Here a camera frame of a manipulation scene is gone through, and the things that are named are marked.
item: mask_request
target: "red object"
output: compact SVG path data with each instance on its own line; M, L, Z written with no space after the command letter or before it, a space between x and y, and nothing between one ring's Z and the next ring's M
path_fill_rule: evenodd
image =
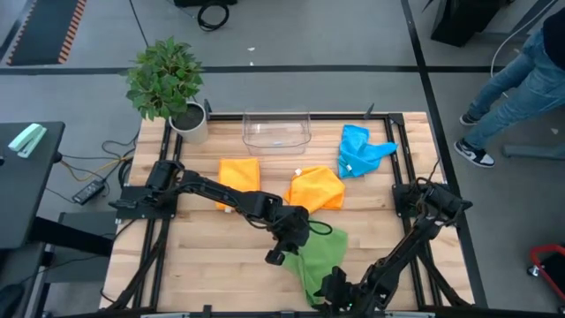
M539 269L541 276L543 276L547 282L551 285L551 287L557 292L559 297L565 300L565 293L559 288L559 286L554 282L554 280L547 274L547 272L541 267L541 261L539 260L538 254L540 253L559 253L565 256L565 247L559 246L557 244L550 244L545 246L538 246L532 248L530 251L530 258L533 261L534 265Z

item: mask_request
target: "sneaker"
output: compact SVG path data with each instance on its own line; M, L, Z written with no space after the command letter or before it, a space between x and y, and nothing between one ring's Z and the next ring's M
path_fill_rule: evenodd
M455 147L459 155L462 155L474 165L481 168L494 167L494 159L484 149L475 149L463 139L457 141Z
M461 123L461 125L476 125L478 120L469 116L468 113L464 113L459 117L459 123Z

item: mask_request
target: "clear plastic container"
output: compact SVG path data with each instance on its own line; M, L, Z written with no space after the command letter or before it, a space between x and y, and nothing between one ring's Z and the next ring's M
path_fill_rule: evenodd
M303 154L311 138L307 111L244 113L243 141L251 155Z

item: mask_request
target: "gray floor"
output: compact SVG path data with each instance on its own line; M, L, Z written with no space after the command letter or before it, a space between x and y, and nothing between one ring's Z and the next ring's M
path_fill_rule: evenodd
M410 0L428 65L489 65L500 42L482 36L458 49L429 39L436 4ZM232 7L229 23L214 33L202 33L196 21L167 1L133 0L149 42L174 35L189 42L204 65L377 64L415 65L410 37L398 0L361 0L355 5L337 0L241 0ZM560 0L558 6L565 5ZM22 0L0 4L0 38L4 38L23 7ZM504 21L496 21L503 26ZM77 40L66 64L47 67L129 66L145 46L127 0L89 1ZM505 48L497 61L505 65L519 43ZM488 75L430 75L449 145L465 128L458 116ZM419 75L400 72L299 72L206 74L198 98L214 111L246 108L284 110L427 111ZM126 85L117 75L0 76L1 121L62 120L67 124L61 152L101 155L104 140L129 141L139 117L124 98ZM479 170L452 153L463 196L475 203L469 211L471 235L491 307L554 312L559 300L541 279L525 275L533 246L564 240L559 226L563 163L501 156L503 143L565 142L565 111L516 125L497 137L488 150L497 160L493 170ZM84 168L102 163L74 161ZM107 210L112 191L85 207L45 193L39 214L56 219L62 211ZM71 196L77 184L60 165L48 187ZM92 312L102 283L65 284L52 288L47 309L56 314Z

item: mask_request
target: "white flower pot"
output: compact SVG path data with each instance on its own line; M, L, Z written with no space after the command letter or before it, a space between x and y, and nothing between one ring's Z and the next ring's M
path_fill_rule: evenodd
M183 136L183 140L192 144L201 144L208 138L206 110L202 107L202 105L196 102L186 102L186 104L188 104L189 107L191 107L191 105L197 106L202 110L200 122L196 125L192 125L189 129L183 129L183 126L176 127L172 118L169 118L169 124L179 135Z

